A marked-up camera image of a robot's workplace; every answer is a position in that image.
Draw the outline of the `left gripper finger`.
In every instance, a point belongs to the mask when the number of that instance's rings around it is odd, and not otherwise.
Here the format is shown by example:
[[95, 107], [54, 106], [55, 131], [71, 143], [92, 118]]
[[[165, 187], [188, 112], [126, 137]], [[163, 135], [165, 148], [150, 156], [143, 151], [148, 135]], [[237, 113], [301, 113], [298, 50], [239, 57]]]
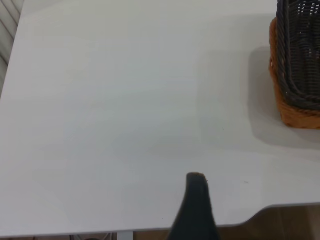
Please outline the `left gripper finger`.
[[219, 240], [209, 185], [201, 173], [186, 176], [184, 198], [167, 236], [168, 240]]

